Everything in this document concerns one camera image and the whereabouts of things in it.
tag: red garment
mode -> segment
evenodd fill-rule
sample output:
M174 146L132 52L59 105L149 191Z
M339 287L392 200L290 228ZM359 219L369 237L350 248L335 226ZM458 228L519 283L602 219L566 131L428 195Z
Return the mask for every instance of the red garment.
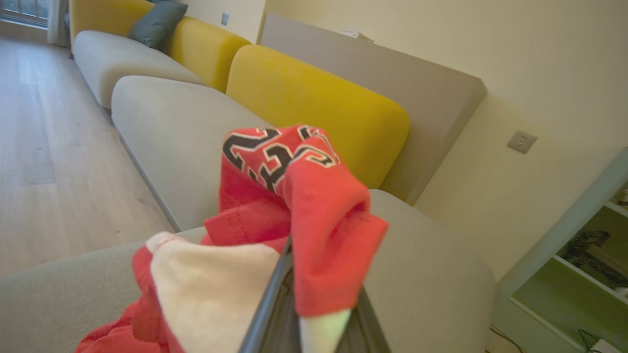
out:
M201 244L224 249L264 244L280 253L292 231L299 315L354 307L387 224L369 213L366 187L341 162L325 133L308 126L236 130L225 139L221 168L220 214L205 221L208 234ZM191 249L196 256L202 252ZM146 246L136 253L133 270L141 298L118 321L86 336L77 353L198 348L188 337L185 342L175 337L173 332L182 332L178 327L170 330L174 323L163 315L152 261Z

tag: gray headboard panel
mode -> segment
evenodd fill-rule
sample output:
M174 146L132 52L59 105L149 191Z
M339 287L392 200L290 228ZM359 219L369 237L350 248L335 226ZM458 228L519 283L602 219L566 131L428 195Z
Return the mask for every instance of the gray headboard panel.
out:
M410 134L380 189L414 204L486 94L482 80L411 55L267 14L259 43L396 101Z

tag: yellow sofa backrest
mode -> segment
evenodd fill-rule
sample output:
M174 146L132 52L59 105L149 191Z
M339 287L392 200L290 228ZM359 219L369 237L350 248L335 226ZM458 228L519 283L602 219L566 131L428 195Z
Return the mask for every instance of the yellow sofa backrest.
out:
M379 187L408 136L408 113L397 103L261 45L237 52L227 95L273 126L323 128L369 188Z
M70 38L92 30L127 36L154 4L146 0L70 0ZM231 62L246 39L195 18L184 17L170 38L166 54L209 87L225 92Z

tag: electrical socket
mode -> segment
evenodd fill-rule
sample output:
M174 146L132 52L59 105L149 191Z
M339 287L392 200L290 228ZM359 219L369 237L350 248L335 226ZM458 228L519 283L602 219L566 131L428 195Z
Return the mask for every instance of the electrical socket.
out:
M514 149L517 152L527 153L532 147L532 144L536 141L536 136L523 131L517 131L508 142L508 147Z

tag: window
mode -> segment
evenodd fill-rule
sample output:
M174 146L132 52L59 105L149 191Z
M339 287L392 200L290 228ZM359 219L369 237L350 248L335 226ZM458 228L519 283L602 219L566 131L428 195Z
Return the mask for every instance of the window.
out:
M48 0L0 0L1 17L38 26L48 25Z

